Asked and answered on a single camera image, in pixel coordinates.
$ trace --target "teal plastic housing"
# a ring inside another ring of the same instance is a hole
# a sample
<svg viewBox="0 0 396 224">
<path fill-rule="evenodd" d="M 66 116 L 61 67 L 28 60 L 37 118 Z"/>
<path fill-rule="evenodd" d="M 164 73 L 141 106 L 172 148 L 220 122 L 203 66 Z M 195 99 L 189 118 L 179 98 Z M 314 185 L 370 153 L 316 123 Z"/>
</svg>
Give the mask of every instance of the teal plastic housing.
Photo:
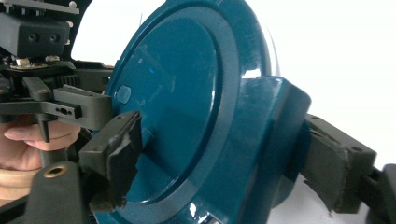
<svg viewBox="0 0 396 224">
<path fill-rule="evenodd" d="M 99 223 L 267 220 L 304 160 L 310 99 L 271 76 L 265 41 L 242 0 L 168 0 L 142 24 L 106 94 L 116 115 L 140 111 L 145 151 L 128 203 Z"/>
</svg>

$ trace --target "metal plate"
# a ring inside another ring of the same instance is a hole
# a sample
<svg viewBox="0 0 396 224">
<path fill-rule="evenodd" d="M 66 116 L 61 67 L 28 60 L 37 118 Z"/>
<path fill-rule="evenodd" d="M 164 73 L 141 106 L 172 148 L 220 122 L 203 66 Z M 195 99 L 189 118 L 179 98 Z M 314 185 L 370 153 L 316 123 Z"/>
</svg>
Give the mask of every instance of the metal plate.
<svg viewBox="0 0 396 224">
<path fill-rule="evenodd" d="M 266 220 L 309 106 L 305 93 L 270 71 L 260 25 L 244 1 L 158 8 L 106 90 L 116 114 L 140 111 L 145 153 L 126 207 L 96 214 L 99 222 Z M 278 142 L 284 134 L 288 141 Z M 250 214 L 258 201 L 265 205 Z"/>
</svg>

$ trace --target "human hand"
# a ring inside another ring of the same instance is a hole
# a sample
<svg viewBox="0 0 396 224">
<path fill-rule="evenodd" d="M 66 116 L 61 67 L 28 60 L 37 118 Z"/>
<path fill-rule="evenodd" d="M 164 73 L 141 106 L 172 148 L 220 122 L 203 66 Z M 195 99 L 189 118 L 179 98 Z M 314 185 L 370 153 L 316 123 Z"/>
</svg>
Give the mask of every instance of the human hand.
<svg viewBox="0 0 396 224">
<path fill-rule="evenodd" d="M 69 147 L 77 138 L 80 128 L 60 122 L 49 122 L 49 143 L 44 142 L 31 116 L 0 124 L 0 169 L 29 171 L 41 167 L 39 149 L 51 151 Z"/>
</svg>

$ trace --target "white background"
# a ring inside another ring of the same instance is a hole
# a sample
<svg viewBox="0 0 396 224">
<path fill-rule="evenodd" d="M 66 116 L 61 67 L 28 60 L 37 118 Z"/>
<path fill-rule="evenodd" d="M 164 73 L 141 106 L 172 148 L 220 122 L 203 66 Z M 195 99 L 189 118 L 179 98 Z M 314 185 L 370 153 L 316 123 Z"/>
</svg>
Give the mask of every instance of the white background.
<svg viewBox="0 0 396 224">
<path fill-rule="evenodd" d="M 75 59 L 114 64 L 163 1 L 95 0 L 81 24 Z M 312 98 L 322 117 L 378 152 L 375 166 L 396 163 L 396 4 L 391 0 L 249 0 L 276 45 L 282 77 Z M 299 179 L 269 223 L 363 223 L 329 217 Z"/>
</svg>

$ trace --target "finger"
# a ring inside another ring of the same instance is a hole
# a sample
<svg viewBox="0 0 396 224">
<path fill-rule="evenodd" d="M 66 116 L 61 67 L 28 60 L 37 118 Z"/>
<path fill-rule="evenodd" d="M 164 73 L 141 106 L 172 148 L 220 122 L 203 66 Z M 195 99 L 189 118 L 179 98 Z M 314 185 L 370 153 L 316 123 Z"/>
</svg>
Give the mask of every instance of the finger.
<svg viewBox="0 0 396 224">
<path fill-rule="evenodd" d="M 52 138 L 49 143 L 42 140 L 25 140 L 24 142 L 31 146 L 45 151 L 57 150 L 65 147 L 69 147 L 71 144 L 76 142 L 78 138 L 78 132 L 73 132 L 60 138 Z"/>
<path fill-rule="evenodd" d="M 70 133 L 78 133 L 80 127 L 72 124 L 60 122 L 58 120 L 49 122 L 49 139 L 61 138 Z M 5 132 L 5 136 L 11 140 L 42 141 L 40 127 L 38 124 L 10 128 Z"/>
</svg>

